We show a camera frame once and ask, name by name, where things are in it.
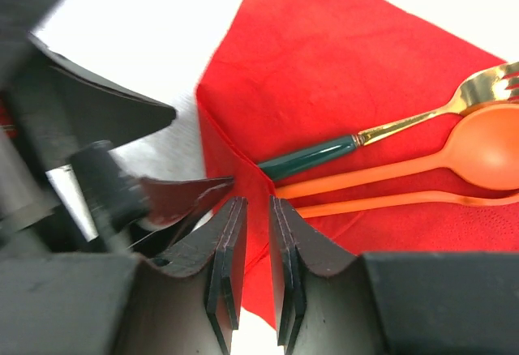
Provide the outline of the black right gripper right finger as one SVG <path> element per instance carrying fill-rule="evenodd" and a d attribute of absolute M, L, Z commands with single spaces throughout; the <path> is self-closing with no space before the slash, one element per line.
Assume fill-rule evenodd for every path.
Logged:
<path fill-rule="evenodd" d="M 515 354 L 514 253 L 351 254 L 269 200 L 277 343 L 287 354 Z"/>

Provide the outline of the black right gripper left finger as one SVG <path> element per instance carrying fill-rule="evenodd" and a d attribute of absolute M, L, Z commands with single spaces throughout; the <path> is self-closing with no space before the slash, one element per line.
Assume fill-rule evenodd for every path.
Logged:
<path fill-rule="evenodd" d="M 1 351 L 227 354 L 239 322 L 246 242 L 247 200 L 235 197 L 155 259 L 5 259 Z"/>

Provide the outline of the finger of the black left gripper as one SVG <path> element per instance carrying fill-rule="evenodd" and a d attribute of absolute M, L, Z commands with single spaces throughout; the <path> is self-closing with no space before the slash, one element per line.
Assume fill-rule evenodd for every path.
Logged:
<path fill-rule="evenodd" d="M 141 221 L 143 228 L 166 228 L 190 215 L 204 216 L 232 190 L 232 177 L 190 181 L 163 181 L 150 177 L 139 179 L 148 195 L 150 212 Z"/>

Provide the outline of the orange plastic spoon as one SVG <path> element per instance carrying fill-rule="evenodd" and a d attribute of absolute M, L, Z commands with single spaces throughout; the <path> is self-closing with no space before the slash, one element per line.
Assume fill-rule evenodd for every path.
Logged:
<path fill-rule="evenodd" d="M 518 188 L 518 106 L 494 105 L 463 118 L 437 153 L 277 189 L 292 199 L 446 168 L 488 190 Z"/>

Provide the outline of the gold fork green handle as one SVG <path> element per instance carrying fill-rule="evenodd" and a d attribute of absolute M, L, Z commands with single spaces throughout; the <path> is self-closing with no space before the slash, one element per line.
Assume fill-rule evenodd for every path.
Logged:
<path fill-rule="evenodd" d="M 259 163 L 258 167 L 271 180 L 279 181 L 348 155 L 432 118 L 450 113 L 465 117 L 488 105 L 510 101 L 517 95 L 518 63 L 503 63 L 466 78 L 451 99 L 439 108 L 286 153 Z"/>

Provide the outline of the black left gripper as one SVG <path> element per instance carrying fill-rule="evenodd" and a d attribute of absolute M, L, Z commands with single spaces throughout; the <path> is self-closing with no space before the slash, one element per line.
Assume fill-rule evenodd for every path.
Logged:
<path fill-rule="evenodd" d="M 38 223 L 86 246 L 47 172 L 94 141 L 119 147 L 177 117 L 174 107 L 85 69 L 32 36 L 60 1 L 1 0 L 1 96 L 16 133 L 1 135 L 2 253 L 48 252 Z"/>

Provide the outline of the red paper napkin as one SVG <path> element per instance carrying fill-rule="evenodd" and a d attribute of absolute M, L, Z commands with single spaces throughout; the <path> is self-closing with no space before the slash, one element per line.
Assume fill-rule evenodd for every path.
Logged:
<path fill-rule="evenodd" d="M 384 0 L 243 0 L 196 90 L 207 175 L 234 175 L 231 195 L 248 200 L 243 307 L 275 327 L 268 248 L 274 185 L 256 164 L 437 108 L 463 79 L 502 62 Z M 434 153 L 459 120 L 452 114 L 435 118 L 284 183 Z M 416 190 L 502 196 L 437 169 L 292 203 L 309 206 Z M 518 253 L 518 203 L 425 203 L 309 222 L 353 254 Z"/>

